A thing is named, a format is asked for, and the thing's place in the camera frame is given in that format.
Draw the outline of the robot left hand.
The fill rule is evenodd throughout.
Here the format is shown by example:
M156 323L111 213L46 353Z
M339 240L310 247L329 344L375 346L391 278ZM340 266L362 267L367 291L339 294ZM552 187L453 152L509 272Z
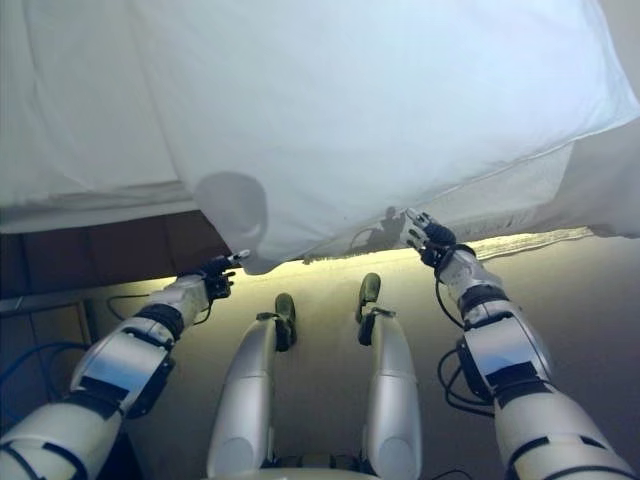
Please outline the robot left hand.
M251 251L245 249L227 256L220 255L207 260L200 267L205 291L210 302L228 298L231 295L233 282L230 278L234 275L231 269L240 266L241 262L248 258L250 254Z

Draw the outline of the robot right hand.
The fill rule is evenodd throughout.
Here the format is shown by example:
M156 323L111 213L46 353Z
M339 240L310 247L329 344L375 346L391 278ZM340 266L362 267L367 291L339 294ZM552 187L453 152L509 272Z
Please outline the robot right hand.
M455 234L425 212L409 208L405 214L410 221L405 243L425 265L437 268L457 244Z

